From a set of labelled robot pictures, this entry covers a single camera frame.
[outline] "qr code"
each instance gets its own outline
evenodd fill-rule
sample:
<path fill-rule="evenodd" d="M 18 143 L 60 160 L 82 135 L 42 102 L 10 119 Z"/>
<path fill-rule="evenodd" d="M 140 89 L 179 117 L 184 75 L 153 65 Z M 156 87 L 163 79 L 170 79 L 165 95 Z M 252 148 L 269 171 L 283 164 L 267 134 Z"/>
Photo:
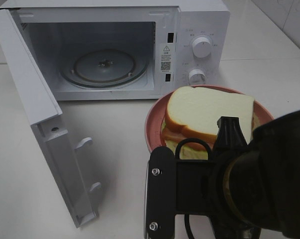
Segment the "qr code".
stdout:
<path fill-rule="evenodd" d="M 171 62 L 170 61 L 161 61 L 161 70 L 162 71 L 169 71 L 171 68 Z"/>

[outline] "black cable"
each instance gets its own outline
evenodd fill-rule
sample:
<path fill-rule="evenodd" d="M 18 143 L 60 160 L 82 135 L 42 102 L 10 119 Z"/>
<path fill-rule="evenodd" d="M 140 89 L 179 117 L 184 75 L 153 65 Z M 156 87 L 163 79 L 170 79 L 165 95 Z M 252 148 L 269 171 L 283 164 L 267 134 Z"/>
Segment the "black cable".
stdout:
<path fill-rule="evenodd" d="M 186 139 L 182 140 L 177 145 L 177 147 L 175 149 L 175 158 L 176 159 L 180 159 L 181 147 L 186 143 L 199 143 L 199 144 L 201 144 L 203 147 L 205 147 L 205 150 L 208 153 L 208 159 L 210 158 L 212 150 L 206 142 L 204 142 L 203 140 L 200 140 L 198 138 L 186 138 Z M 185 231 L 186 231 L 186 234 L 188 235 L 188 238 L 189 239 L 194 239 L 194 236 L 193 236 L 193 233 L 192 233 L 191 227 L 190 227 L 190 215 L 189 214 L 184 215 L 184 226 L 185 226 Z"/>
<path fill-rule="evenodd" d="M 184 225 L 185 225 L 185 231 L 186 231 L 186 234 L 188 235 L 188 238 L 189 239 L 194 239 L 194 236 L 192 234 L 191 227 L 190 227 L 190 216 L 189 216 L 189 214 L 184 215 Z"/>
<path fill-rule="evenodd" d="M 182 140 L 180 143 L 178 143 L 178 145 L 175 149 L 175 158 L 176 159 L 180 159 L 181 147 L 186 143 L 199 143 L 199 144 L 201 144 L 202 146 L 205 147 L 205 150 L 208 153 L 208 159 L 210 158 L 212 150 L 206 142 L 204 142 L 203 140 L 200 140 L 198 138 L 186 138 L 186 139 Z"/>

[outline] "microwave door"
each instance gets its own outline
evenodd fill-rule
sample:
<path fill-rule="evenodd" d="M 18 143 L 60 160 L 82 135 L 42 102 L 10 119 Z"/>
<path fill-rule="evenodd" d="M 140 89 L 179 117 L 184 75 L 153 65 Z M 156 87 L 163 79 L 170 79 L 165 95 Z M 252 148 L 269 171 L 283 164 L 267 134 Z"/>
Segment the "microwave door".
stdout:
<path fill-rule="evenodd" d="M 18 14 L 0 10 L 0 44 L 23 103 L 30 127 L 76 227 L 97 217 L 92 191 L 99 182 L 86 185 L 78 157 L 92 143 L 85 138 L 72 144 L 62 111 L 48 87 L 20 31 Z"/>

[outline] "warning label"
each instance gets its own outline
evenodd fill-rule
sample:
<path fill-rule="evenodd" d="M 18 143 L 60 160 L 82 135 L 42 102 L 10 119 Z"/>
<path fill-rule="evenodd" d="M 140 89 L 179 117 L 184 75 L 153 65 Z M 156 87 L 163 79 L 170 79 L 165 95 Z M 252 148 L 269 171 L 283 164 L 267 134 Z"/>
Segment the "warning label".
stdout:
<path fill-rule="evenodd" d="M 161 72 L 171 73 L 174 57 L 174 44 L 164 43 L 160 45 L 160 62 L 159 68 Z"/>
<path fill-rule="evenodd" d="M 169 47 L 168 46 L 165 46 L 163 51 L 170 51 Z"/>

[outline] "sandwich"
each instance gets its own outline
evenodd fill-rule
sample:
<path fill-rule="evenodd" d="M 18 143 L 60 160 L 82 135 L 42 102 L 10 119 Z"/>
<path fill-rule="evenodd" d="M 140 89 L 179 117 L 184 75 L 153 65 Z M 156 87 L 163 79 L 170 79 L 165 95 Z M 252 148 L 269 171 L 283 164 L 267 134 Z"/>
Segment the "sandwich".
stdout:
<path fill-rule="evenodd" d="M 205 87 L 185 86 L 171 95 L 161 126 L 161 137 L 175 152 L 185 138 L 199 138 L 211 149 L 217 138 L 217 121 L 221 116 L 238 117 L 247 143 L 251 141 L 254 98 Z M 181 159 L 207 159 L 206 149 L 198 143 L 182 147 Z"/>

